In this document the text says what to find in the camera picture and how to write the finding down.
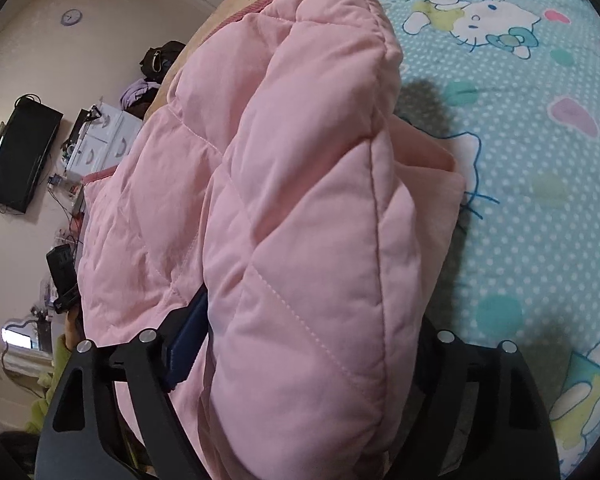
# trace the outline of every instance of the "green cloth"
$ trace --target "green cloth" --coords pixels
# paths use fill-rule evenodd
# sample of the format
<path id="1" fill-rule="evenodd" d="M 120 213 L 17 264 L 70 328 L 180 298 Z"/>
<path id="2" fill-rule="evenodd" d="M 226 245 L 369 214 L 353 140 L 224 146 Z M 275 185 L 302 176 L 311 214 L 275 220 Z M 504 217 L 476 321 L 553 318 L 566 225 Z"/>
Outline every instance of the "green cloth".
<path id="1" fill-rule="evenodd" d="M 45 423 L 46 412 L 49 410 L 49 403 L 56 392 L 62 372 L 66 368 L 66 364 L 69 362 L 71 357 L 71 351 L 66 347 L 66 341 L 64 334 L 58 338 L 56 348 L 54 349 L 54 371 L 51 375 L 51 382 L 49 389 L 46 391 L 46 395 L 42 399 L 38 399 L 31 406 L 31 419 L 24 427 L 24 431 L 27 433 L 40 434 L 42 432 L 42 426 Z"/>
<path id="2" fill-rule="evenodd" d="M 48 390 L 46 391 L 46 395 L 36 400 L 31 406 L 31 420 L 24 427 L 24 431 L 27 433 L 37 434 L 42 433 L 42 426 L 45 423 L 46 412 L 49 411 L 49 404 L 51 403 L 51 399 L 53 398 L 56 388 L 58 387 L 58 383 L 62 378 L 62 373 L 66 368 L 67 363 L 69 362 L 69 358 L 71 357 L 71 351 L 66 347 L 66 340 L 64 338 L 64 334 L 62 334 L 58 338 L 58 342 L 56 343 L 56 348 L 54 349 L 54 358 L 53 365 L 54 371 L 51 374 L 43 374 L 38 381 L 39 384 L 48 385 Z M 123 431 L 123 439 L 125 441 L 126 448 L 129 452 L 130 458 L 136 468 L 143 468 L 144 466 L 139 465 L 138 463 L 138 452 L 133 449 L 131 444 L 129 443 L 129 439 L 126 436 L 127 431 Z"/>

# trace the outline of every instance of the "black metal bracket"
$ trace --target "black metal bracket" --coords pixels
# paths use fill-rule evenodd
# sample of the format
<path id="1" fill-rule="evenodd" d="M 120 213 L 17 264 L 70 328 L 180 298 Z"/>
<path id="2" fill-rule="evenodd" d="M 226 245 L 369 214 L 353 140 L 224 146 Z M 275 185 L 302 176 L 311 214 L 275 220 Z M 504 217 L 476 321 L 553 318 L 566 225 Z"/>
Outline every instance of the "black metal bracket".
<path id="1" fill-rule="evenodd" d="M 469 345 L 425 318 L 414 383 L 425 401 L 385 480 L 560 479 L 548 414 L 512 341 Z M 459 467 L 440 476 L 467 383 L 479 388 L 473 424 Z"/>
<path id="2" fill-rule="evenodd" d="M 185 308 L 129 343 L 82 341 L 65 368 L 45 418 L 36 480 L 131 480 L 114 382 L 126 382 L 147 453 L 161 480 L 208 480 L 168 397 L 183 381 L 208 333 L 204 285 Z"/>
<path id="3" fill-rule="evenodd" d="M 51 279 L 54 281 L 58 298 L 54 301 L 56 314 L 68 312 L 80 303 L 78 276 L 75 273 L 74 255 L 69 244 L 54 247 L 46 254 Z"/>

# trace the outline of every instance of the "black bag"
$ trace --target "black bag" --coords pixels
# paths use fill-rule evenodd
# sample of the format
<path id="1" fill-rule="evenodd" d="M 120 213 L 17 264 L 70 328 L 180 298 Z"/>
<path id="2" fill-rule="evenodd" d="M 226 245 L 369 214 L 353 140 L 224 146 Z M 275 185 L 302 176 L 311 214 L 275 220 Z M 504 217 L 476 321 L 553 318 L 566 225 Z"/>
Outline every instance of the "black bag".
<path id="1" fill-rule="evenodd" d="M 162 84 L 164 77 L 184 50 L 184 43 L 169 41 L 160 48 L 150 48 L 140 62 L 140 70 L 148 81 Z"/>

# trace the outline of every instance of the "electronic device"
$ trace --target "electronic device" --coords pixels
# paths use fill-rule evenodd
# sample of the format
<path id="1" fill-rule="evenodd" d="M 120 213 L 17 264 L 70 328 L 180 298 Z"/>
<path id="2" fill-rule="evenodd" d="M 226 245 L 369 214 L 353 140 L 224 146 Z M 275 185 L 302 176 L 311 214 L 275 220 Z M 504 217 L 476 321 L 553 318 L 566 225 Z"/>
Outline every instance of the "electronic device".
<path id="1" fill-rule="evenodd" d="M 80 130 L 85 122 L 88 121 L 88 117 L 90 112 L 82 108 L 80 113 L 78 114 L 78 118 L 75 120 L 74 127 L 71 128 L 71 133 L 69 134 L 69 138 L 66 140 L 68 144 L 75 144 L 78 142 L 78 137 L 80 136 Z"/>
<path id="2" fill-rule="evenodd" d="M 69 244 L 54 247 L 46 254 L 51 279 L 58 291 L 54 309 L 58 314 L 67 312 L 80 301 L 78 276 L 75 273 L 74 255 Z"/>
<path id="3" fill-rule="evenodd" d="M 18 99 L 0 137 L 0 204 L 27 211 L 61 120 L 32 98 Z"/>

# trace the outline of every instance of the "purple clothes pile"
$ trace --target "purple clothes pile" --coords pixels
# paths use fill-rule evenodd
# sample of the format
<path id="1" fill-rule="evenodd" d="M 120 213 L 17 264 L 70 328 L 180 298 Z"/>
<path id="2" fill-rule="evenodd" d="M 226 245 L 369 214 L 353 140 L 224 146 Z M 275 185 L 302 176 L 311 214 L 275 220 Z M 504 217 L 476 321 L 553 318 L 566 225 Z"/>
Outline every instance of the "purple clothes pile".
<path id="1" fill-rule="evenodd" d="M 120 107 L 140 119 L 144 119 L 147 109 L 154 101 L 160 84 L 139 79 L 127 88 L 120 98 Z"/>

